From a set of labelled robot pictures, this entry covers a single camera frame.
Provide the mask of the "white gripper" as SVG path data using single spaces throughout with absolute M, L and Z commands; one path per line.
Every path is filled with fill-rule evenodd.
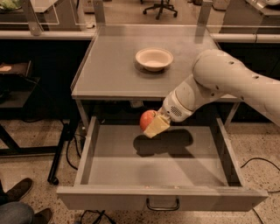
M 148 138 L 153 138 L 168 130 L 170 128 L 170 121 L 180 123 L 193 114 L 191 110 L 185 108 L 179 102 L 174 91 L 165 97 L 159 112 L 157 112 L 157 115 L 143 132 Z

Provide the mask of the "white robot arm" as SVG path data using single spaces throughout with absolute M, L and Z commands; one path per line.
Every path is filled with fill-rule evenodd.
M 232 95 L 280 125 L 280 81 L 255 73 L 221 50 L 206 50 L 192 64 L 192 73 L 164 99 L 162 107 L 141 115 L 148 138 L 180 123 L 205 104 Z

